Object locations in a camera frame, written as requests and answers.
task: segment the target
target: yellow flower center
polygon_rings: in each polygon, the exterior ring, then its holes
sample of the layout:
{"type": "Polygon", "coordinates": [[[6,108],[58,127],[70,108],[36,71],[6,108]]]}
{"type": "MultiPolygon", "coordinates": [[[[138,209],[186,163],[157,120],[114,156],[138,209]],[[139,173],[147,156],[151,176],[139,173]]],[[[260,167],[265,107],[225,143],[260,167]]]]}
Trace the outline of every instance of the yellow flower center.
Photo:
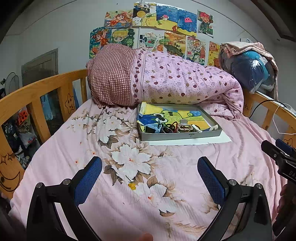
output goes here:
{"type": "Polygon", "coordinates": [[[135,190],[136,189],[136,185],[134,183],[129,183],[128,186],[129,186],[129,188],[131,190],[135,190]]]}

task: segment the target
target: fan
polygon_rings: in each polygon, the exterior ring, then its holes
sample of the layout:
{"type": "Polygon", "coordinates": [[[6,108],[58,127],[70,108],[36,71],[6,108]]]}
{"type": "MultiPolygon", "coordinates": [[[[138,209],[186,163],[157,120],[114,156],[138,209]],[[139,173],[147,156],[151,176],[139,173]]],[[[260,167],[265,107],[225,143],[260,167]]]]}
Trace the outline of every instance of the fan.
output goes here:
{"type": "Polygon", "coordinates": [[[5,93],[6,95],[16,91],[20,87],[19,77],[14,73],[11,72],[6,79],[3,79],[0,84],[5,84],[5,93]]]}

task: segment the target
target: bed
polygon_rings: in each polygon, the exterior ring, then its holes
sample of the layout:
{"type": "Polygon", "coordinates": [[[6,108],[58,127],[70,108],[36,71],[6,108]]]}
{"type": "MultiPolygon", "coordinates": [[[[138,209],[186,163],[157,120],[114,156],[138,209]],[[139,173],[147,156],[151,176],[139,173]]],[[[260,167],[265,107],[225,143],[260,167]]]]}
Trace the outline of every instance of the bed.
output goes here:
{"type": "MultiPolygon", "coordinates": [[[[275,102],[263,103],[268,111],[262,128],[248,118],[253,103],[267,99],[260,93],[244,91],[244,115],[239,120],[214,116],[232,142],[149,146],[140,142],[136,109],[99,109],[92,99],[87,100],[86,76],[86,69],[59,74],[0,100],[0,124],[27,105],[43,143],[24,171],[0,130],[0,190],[12,198],[11,216],[26,225],[36,183],[59,184],[72,178],[93,156],[99,156],[103,171],[79,208],[100,238],[136,240],[148,232],[155,240],[196,240],[218,212],[196,169],[198,158],[207,156],[228,179],[236,179],[242,185],[263,184],[272,219],[275,218],[285,181],[276,173],[274,161],[260,149],[263,140],[274,142],[266,130],[278,107],[275,102]],[[76,110],[72,82],[79,79],[83,104],[76,110]],[[64,124],[50,136],[40,96],[54,89],[58,90],[64,124]],[[104,129],[97,135],[102,126],[104,129]]],[[[295,133],[295,116],[282,107],[277,115],[289,124],[288,131],[295,133]]],[[[294,138],[284,137],[291,145],[294,138]]],[[[238,210],[225,235],[232,232],[239,216],[238,210]]],[[[67,234],[74,237],[65,216],[60,217],[67,234]]]]}

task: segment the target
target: black mechanical device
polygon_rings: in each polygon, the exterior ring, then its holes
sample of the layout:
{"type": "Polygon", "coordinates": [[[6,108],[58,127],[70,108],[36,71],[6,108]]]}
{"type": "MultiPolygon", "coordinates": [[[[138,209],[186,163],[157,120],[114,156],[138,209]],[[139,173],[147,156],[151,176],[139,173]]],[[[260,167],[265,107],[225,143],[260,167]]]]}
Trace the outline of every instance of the black mechanical device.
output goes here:
{"type": "MultiPolygon", "coordinates": [[[[292,156],[296,156],[296,152],[289,146],[284,146],[283,142],[277,140],[277,143],[282,145],[282,150],[291,156],[286,155],[281,149],[268,141],[262,143],[262,150],[276,161],[280,175],[286,177],[289,183],[295,182],[291,172],[295,168],[296,159],[292,156]]],[[[242,186],[234,179],[227,180],[223,173],[216,170],[206,157],[201,157],[198,160],[197,169],[213,201],[221,206],[218,214],[198,241],[220,241],[240,203],[244,203],[241,217],[233,234],[225,240],[272,240],[271,217],[262,184],[256,183],[253,187],[250,187],[242,186]]],[[[28,213],[27,240],[74,240],[67,236],[64,230],[54,204],[57,202],[61,204],[68,223],[79,241],[101,241],[78,207],[87,199],[101,170],[101,159],[93,157],[84,169],[77,172],[73,179],[65,179],[61,184],[54,186],[38,183],[28,213]]],[[[279,235],[285,227],[284,231],[277,237],[279,241],[294,240],[292,239],[293,234],[291,234],[294,231],[291,222],[295,220],[296,215],[295,212],[293,212],[293,215],[290,214],[290,211],[294,210],[292,205],[292,202],[288,202],[287,208],[279,213],[273,225],[276,235],[279,235]]]]}

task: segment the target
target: gray box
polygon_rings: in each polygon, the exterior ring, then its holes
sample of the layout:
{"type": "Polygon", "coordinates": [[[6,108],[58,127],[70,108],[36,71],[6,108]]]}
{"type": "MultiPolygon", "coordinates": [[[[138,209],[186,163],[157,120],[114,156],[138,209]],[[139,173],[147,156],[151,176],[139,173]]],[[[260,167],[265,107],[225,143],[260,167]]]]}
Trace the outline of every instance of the gray box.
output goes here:
{"type": "MultiPolygon", "coordinates": [[[[210,126],[218,125],[218,129],[215,131],[203,131],[199,132],[185,132],[185,133],[145,133],[142,132],[140,124],[138,123],[138,130],[141,135],[141,141],[161,141],[161,140],[178,140],[178,139],[190,139],[190,138],[201,138],[201,137],[217,137],[220,136],[222,132],[221,126],[202,108],[197,105],[187,105],[187,104],[151,104],[159,107],[174,107],[176,110],[189,110],[189,111],[200,111],[202,117],[208,122],[210,126]]],[[[137,114],[140,112],[141,105],[138,104],[137,114]]]]}

